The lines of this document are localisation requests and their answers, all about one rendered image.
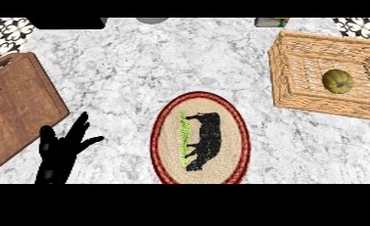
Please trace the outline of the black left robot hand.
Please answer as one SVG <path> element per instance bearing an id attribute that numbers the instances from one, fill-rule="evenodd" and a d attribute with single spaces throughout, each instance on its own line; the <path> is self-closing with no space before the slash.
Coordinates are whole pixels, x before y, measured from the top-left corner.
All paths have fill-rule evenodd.
<path id="1" fill-rule="evenodd" d="M 89 114 L 82 113 L 67 135 L 56 137 L 54 128 L 43 125 L 39 130 L 39 154 L 42 163 L 36 175 L 36 184 L 65 184 L 74 168 L 77 155 L 104 140 L 102 136 L 85 139 L 91 127 Z"/>

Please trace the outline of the oval woven placemat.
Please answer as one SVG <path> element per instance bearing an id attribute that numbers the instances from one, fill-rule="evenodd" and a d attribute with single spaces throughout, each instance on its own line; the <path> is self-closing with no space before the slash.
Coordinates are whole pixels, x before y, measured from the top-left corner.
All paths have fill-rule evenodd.
<path id="1" fill-rule="evenodd" d="M 231 103 L 210 92 L 178 96 L 151 135 L 154 171 L 165 184 L 236 184 L 246 175 L 250 137 Z"/>

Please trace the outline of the wicker basket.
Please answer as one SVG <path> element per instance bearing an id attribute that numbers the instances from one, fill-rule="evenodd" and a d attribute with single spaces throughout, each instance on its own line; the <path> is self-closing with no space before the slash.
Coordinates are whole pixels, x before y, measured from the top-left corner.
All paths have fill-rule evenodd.
<path id="1" fill-rule="evenodd" d="M 370 119 L 370 40 L 281 31 L 270 49 L 274 105 Z M 323 84 L 332 69 L 352 77 L 335 94 Z"/>

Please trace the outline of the green squash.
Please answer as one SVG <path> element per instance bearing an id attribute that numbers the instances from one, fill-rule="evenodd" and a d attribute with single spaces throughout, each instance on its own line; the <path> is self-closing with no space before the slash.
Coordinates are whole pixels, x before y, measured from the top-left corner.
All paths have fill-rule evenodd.
<path id="1" fill-rule="evenodd" d="M 330 69 L 323 75 L 326 89 L 335 94 L 347 93 L 352 88 L 352 76 L 341 69 Z"/>

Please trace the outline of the brown wooden cutting board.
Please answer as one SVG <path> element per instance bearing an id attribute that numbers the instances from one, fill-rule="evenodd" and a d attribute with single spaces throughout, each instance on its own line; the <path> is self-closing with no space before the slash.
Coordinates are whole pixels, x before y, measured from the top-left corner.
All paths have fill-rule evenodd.
<path id="1" fill-rule="evenodd" d="M 0 166 L 70 111 L 34 53 L 0 58 Z"/>

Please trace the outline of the black appliance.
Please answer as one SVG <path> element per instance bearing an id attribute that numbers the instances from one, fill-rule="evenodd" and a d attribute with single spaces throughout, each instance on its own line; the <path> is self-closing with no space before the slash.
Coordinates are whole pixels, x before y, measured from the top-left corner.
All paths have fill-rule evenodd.
<path id="1" fill-rule="evenodd" d="M 30 18 L 39 29 L 104 29 L 107 18 Z"/>

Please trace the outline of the grey round object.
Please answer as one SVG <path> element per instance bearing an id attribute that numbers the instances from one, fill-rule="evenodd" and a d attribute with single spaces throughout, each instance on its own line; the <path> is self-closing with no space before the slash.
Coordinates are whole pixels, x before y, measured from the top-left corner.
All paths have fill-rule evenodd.
<path id="1" fill-rule="evenodd" d="M 163 23 L 169 18 L 136 18 L 141 23 L 157 24 Z"/>

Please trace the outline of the green and grey box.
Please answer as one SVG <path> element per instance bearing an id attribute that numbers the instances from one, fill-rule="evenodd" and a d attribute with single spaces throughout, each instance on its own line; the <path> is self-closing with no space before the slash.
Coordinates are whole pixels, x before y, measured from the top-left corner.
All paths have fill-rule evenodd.
<path id="1" fill-rule="evenodd" d="M 289 18 L 256 18 L 256 27 L 284 27 L 289 22 Z"/>

